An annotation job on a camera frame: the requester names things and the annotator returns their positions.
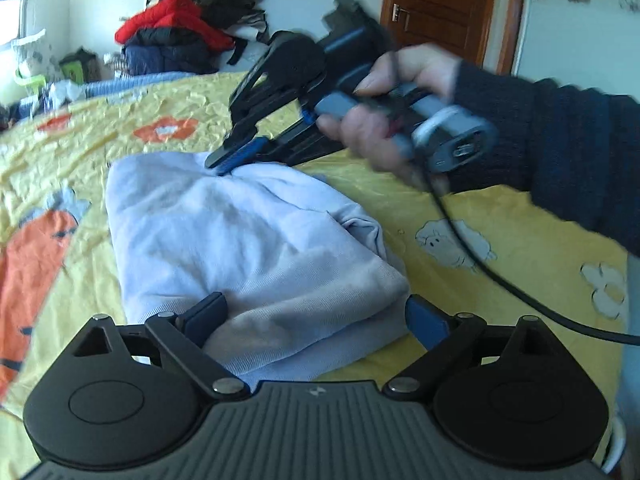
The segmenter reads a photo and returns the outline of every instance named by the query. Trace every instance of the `door panel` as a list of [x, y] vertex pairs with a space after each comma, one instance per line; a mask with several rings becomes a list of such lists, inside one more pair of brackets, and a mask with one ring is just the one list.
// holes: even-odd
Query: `door panel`
[[491, 23], [494, 0], [385, 0], [400, 12], [383, 9], [383, 22], [401, 45], [433, 42], [481, 64]]

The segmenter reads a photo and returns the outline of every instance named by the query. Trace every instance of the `cartoon carrot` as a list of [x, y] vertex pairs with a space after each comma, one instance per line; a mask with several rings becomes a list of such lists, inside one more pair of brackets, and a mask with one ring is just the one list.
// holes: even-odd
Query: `cartoon carrot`
[[89, 207], [64, 188], [20, 223], [0, 255], [0, 401], [20, 370], [78, 223]]

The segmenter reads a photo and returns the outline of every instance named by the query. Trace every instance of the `hand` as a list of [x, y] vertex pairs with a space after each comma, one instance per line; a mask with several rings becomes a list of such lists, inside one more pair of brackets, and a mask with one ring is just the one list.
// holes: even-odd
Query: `hand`
[[[398, 61], [402, 81], [415, 82], [444, 101], [452, 101], [460, 58], [439, 47], [424, 44], [399, 50]], [[358, 85], [356, 93], [367, 96], [385, 94], [394, 83], [391, 58], [385, 54]], [[350, 110], [342, 121], [322, 115], [318, 117], [317, 124], [327, 137], [340, 140], [355, 155], [365, 157], [373, 170], [390, 171], [408, 184], [416, 184], [407, 160], [390, 138], [389, 121], [382, 113], [359, 105]]]

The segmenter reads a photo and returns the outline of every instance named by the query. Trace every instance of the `bedspread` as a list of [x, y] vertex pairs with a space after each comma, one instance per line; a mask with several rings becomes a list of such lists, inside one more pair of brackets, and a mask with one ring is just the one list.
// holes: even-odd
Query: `bedspread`
[[[230, 126], [228, 96], [240, 78], [193, 77], [95, 98], [0, 136], [0, 449], [8, 450], [0, 454], [0, 478], [16, 478], [36, 460], [20, 416], [58, 353], [96, 312], [124, 323], [104, 208], [110, 164], [131, 153], [214, 149]], [[291, 105], [262, 121], [260, 131], [272, 136], [297, 118]], [[474, 269], [428, 195], [345, 152], [302, 170], [323, 174], [382, 224], [414, 293], [495, 324], [530, 314]], [[624, 329], [626, 254], [615, 243], [503, 187], [447, 200], [460, 229], [498, 272], [580, 322]], [[612, 406], [622, 349], [550, 326]], [[408, 336], [323, 379], [383, 383], [423, 351]]]

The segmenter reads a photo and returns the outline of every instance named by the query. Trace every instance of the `person's arm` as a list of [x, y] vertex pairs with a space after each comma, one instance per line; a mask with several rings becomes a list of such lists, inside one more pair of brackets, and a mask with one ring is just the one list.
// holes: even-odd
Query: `person's arm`
[[463, 63], [454, 101], [499, 131], [491, 153], [449, 173], [453, 192], [507, 184], [561, 219], [640, 254], [640, 105]]

